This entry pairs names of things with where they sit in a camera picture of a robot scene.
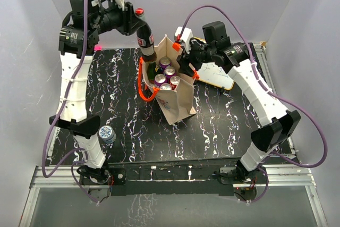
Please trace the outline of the red can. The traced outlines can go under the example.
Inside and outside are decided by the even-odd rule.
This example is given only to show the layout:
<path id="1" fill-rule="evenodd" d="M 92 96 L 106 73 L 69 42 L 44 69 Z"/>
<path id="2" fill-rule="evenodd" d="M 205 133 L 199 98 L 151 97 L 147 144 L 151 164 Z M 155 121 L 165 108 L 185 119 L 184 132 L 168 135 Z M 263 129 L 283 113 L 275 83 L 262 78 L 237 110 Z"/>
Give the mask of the red can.
<path id="1" fill-rule="evenodd" d="M 174 75 L 170 78 L 169 80 L 169 84 L 171 85 L 171 89 L 175 90 L 176 87 L 178 86 L 179 82 L 180 82 L 181 78 L 177 75 Z"/>
<path id="2" fill-rule="evenodd" d="M 159 87 L 160 90 L 172 90 L 172 86 L 169 83 L 163 83 Z"/>

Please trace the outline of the cola glass bottle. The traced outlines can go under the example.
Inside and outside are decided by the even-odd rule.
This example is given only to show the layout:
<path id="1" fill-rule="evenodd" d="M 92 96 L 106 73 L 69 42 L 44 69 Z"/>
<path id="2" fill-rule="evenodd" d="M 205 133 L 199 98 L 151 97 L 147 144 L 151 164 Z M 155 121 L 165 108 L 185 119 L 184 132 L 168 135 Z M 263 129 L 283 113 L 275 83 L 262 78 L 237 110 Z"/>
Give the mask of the cola glass bottle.
<path id="1" fill-rule="evenodd" d="M 144 22 L 144 25 L 137 30 L 137 41 L 142 52 L 142 58 L 145 62 L 154 62 L 157 59 L 154 37 L 150 26 L 146 22 L 145 12 L 142 8 L 137 8 L 135 14 Z"/>

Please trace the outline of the green glass bottle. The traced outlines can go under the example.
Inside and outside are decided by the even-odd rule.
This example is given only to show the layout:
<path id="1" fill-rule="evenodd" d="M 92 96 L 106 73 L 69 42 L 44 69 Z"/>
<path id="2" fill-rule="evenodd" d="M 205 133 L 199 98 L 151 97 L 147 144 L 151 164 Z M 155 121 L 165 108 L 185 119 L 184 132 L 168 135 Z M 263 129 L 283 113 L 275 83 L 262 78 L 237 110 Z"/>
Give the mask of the green glass bottle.
<path id="1" fill-rule="evenodd" d="M 157 75 L 158 66 L 156 62 L 150 62 L 147 67 L 147 77 L 151 84 L 155 83 L 155 76 Z"/>

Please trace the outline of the beige canvas tote bag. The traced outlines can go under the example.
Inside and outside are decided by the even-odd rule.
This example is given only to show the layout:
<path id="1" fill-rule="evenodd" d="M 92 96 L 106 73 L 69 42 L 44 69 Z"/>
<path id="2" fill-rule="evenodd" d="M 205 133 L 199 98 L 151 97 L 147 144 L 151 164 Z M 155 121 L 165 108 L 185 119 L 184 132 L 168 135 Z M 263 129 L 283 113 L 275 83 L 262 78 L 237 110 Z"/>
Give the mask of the beige canvas tote bag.
<path id="1" fill-rule="evenodd" d="M 156 88 L 147 77 L 148 63 L 140 58 L 138 73 L 138 92 L 139 96 L 145 102 L 156 100 L 168 122 L 172 125 L 187 117 L 196 114 L 193 107 L 194 98 L 194 77 L 178 73 L 180 77 L 179 84 L 174 90 L 163 90 Z"/>

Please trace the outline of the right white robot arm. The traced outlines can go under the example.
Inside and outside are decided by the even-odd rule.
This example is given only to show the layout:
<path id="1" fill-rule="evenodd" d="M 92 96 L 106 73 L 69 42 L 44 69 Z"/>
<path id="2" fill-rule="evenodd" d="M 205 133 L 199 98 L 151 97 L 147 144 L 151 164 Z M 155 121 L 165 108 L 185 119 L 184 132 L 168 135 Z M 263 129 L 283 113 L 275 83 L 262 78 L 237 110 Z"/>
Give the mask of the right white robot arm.
<path id="1" fill-rule="evenodd" d="M 251 133 L 251 144 L 237 163 L 237 178 L 248 183 L 256 176 L 255 169 L 275 148 L 288 139 L 301 116 L 289 111 L 278 99 L 263 89 L 264 79 L 250 61 L 246 44 L 232 44 L 223 22 L 215 21 L 202 27 L 205 40 L 194 38 L 191 29 L 178 27 L 173 48 L 183 49 L 177 57 L 179 72 L 194 76 L 204 63 L 214 63 L 241 88 L 258 116 L 261 128 Z"/>

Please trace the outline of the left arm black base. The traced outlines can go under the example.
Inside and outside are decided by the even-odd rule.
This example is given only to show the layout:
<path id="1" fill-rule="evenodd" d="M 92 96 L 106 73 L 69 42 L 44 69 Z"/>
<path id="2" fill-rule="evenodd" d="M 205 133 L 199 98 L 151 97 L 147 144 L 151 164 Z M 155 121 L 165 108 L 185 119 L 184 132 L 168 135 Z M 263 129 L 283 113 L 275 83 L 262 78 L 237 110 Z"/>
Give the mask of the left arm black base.
<path id="1" fill-rule="evenodd" d="M 108 165 L 100 169 L 92 169 L 88 166 L 77 168 L 82 185 L 124 185 L 126 183 L 126 171 L 121 168 L 113 168 Z"/>

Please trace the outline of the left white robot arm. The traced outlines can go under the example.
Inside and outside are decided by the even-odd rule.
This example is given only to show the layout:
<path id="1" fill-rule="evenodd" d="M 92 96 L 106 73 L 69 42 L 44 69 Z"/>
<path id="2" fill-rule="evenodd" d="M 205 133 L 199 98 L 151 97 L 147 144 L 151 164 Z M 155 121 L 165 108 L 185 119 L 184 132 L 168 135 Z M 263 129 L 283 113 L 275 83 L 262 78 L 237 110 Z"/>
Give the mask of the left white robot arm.
<path id="1" fill-rule="evenodd" d="M 85 165 L 98 184 L 108 181 L 110 171 L 103 167 L 105 155 L 97 137 L 98 115 L 88 115 L 86 90 L 88 72 L 95 46 L 102 33 L 117 30 L 129 36 L 145 22 L 138 18 L 133 5 L 125 0 L 70 0 L 71 11 L 65 16 L 59 33 L 58 50 L 62 62 L 59 107 L 49 119 L 50 126 L 68 129 L 86 154 Z"/>

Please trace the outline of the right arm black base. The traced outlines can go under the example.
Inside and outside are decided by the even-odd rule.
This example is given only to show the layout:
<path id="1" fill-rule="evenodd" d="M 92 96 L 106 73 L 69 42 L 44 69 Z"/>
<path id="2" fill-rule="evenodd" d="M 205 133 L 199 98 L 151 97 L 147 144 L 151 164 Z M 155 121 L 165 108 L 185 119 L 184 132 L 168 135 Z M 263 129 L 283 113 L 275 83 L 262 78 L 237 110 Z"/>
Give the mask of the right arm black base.
<path id="1" fill-rule="evenodd" d="M 258 169 L 248 172 L 244 167 L 221 167 L 212 177 L 221 184 L 243 184 L 246 189 L 253 189 L 257 184 L 266 184 L 267 176 Z"/>

